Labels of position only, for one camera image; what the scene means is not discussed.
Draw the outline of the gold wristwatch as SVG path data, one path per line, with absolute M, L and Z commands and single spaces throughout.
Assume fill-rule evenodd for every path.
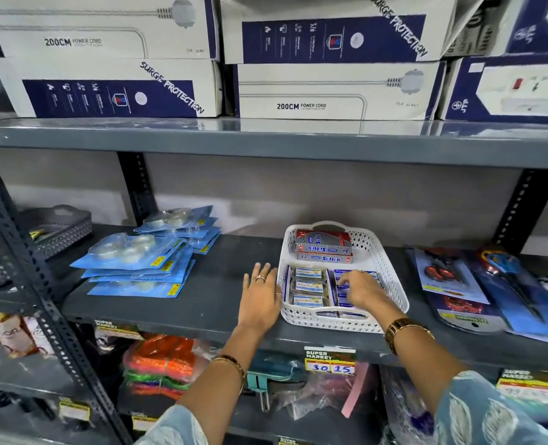
M 396 336 L 397 334 L 404 330 L 404 329 L 407 329 L 407 328 L 416 328 L 416 329 L 420 329 L 420 330 L 423 330 L 426 332 L 426 334 L 428 334 L 428 336 L 430 336 L 432 339 L 435 339 L 433 333 L 431 332 L 430 329 L 428 329 L 425 325 L 417 322 L 417 321 L 414 321 L 410 318 L 400 318 L 400 319 L 397 319 L 395 321 L 393 321 L 392 323 L 389 324 L 388 328 L 386 329 L 385 333 L 384 333 L 384 339 L 386 341 L 386 344 L 388 345 L 390 351 L 392 352 L 393 355 L 397 356 L 397 351 L 396 351 L 396 348 L 395 348 L 395 339 L 396 339 Z

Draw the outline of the person's right hand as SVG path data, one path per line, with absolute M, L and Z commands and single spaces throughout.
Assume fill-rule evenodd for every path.
M 382 304 L 389 301 L 377 280 L 363 270 L 351 270 L 337 281 L 338 286 L 347 286 L 347 300 L 355 307 L 375 314 Z

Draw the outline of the teal plastic plug tool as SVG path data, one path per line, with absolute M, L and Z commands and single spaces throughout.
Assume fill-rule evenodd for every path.
M 258 350 L 247 370 L 243 394 L 257 396 L 262 412 L 267 413 L 276 394 L 298 391 L 307 379 L 304 363 L 292 355 Z

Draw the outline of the blue patterned left sleeve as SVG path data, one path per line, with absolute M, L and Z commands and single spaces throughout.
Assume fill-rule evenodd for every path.
M 209 445 L 209 442 L 192 412 L 174 405 L 134 445 Z

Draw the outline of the white orange snack packets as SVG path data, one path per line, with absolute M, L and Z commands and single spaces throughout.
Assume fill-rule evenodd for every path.
M 10 358 L 37 353 L 44 358 L 55 358 L 40 322 L 31 316 L 0 313 L 0 345 Z

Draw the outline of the bagged orange green bundles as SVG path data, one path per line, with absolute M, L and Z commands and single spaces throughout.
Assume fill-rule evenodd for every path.
M 127 391 L 179 400 L 209 364 L 194 347 L 194 340 L 181 336 L 155 335 L 135 342 L 122 358 Z

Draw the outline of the white perforated plastic basket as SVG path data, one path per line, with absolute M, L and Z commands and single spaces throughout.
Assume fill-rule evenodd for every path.
M 297 259 L 297 253 L 295 251 L 295 232 L 298 229 L 310 229 L 318 231 L 344 231 L 348 232 L 352 239 L 352 251 L 353 262 L 351 264 L 346 263 L 324 263 L 324 262 L 309 262 L 300 261 Z M 374 232 L 362 228 L 347 227 L 344 224 L 323 221 L 315 224 L 298 224 L 290 225 L 285 231 L 284 243 L 282 245 L 280 262 L 278 266 L 278 279 L 277 282 L 282 289 L 282 308 L 283 309 L 283 297 L 285 290 L 283 284 L 286 281 L 286 269 L 288 266 L 304 266 L 304 267 L 318 267 L 325 269 L 350 269 L 351 270 L 363 270 L 371 274 L 377 282 L 384 289 L 387 297 L 392 299 L 394 303 L 403 311 L 407 312 L 409 309 L 409 301 L 406 297 L 404 289 L 399 281 L 399 278 L 393 269 L 390 260 L 384 251 L 381 242 L 378 240 Z M 382 328 L 378 322 L 373 318 L 374 327 L 366 330 L 341 330 L 350 332 L 362 332 L 362 333 L 379 333 L 382 334 Z

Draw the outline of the stack of white navy boxes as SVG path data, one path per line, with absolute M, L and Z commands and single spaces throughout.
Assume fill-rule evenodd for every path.
M 0 0 L 18 118 L 548 124 L 548 0 Z

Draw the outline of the person's left forearm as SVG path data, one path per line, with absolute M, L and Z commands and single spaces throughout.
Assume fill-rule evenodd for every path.
M 237 326 L 221 354 L 232 356 L 247 371 L 262 339 Z M 209 363 L 177 403 L 196 417 L 209 445 L 222 445 L 240 396 L 240 385 L 240 376 L 231 364 Z

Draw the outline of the grey metal shelving rack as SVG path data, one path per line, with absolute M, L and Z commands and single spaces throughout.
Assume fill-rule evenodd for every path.
M 131 154 L 206 155 L 266 158 L 523 169 L 531 176 L 522 197 L 540 200 L 548 180 L 548 125 L 473 124 L 463 132 L 442 135 L 444 123 L 432 121 L 429 135 L 398 132 L 274 132 L 279 120 L 251 119 L 258 131 L 243 131 L 241 119 L 199 121 L 100 121 L 94 119 L 2 120 L 0 148 L 115 151 Z M 414 274 L 405 248 L 386 247 L 399 282 L 409 301 L 409 314 L 425 323 L 453 354 L 484 371 L 548 371 L 548 343 L 510 333 L 472 334 L 446 325 L 432 314 Z

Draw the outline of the yellow shelf price label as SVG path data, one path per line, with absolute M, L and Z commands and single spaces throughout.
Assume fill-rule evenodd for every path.
M 58 415 L 62 418 L 89 423 L 91 414 L 92 409 L 86 403 L 74 401 L 70 397 L 59 397 L 58 399 Z
M 138 433 L 146 433 L 158 421 L 157 418 L 149 417 L 142 413 L 132 413 L 130 418 L 132 430 Z
M 495 387 L 521 402 L 548 404 L 548 371 L 504 369 Z
M 120 337 L 134 341 L 144 340 L 144 336 L 138 328 L 132 324 L 118 324 L 109 320 L 94 320 L 94 327 L 97 335 L 105 337 Z

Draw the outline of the blue patterned right sleeve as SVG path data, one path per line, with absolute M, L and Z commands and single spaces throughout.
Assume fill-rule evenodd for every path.
M 548 430 L 474 371 L 462 371 L 434 415 L 435 445 L 548 445 Z

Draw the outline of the clear bag with dark items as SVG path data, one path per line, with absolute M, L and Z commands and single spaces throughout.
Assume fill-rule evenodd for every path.
M 391 445 L 437 445 L 434 418 L 401 367 L 381 366 L 380 378 Z

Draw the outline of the red scissors on white card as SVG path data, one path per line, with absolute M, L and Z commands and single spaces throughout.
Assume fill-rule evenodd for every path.
M 411 252 L 424 291 L 467 303 L 491 304 L 460 252 L 442 247 L 416 247 Z

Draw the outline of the rows of small blue boxes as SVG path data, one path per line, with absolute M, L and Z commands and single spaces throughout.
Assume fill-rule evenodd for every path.
M 283 284 L 283 319 L 308 328 L 373 328 L 372 316 L 348 300 L 349 283 L 341 284 L 347 273 L 350 269 L 288 266 Z

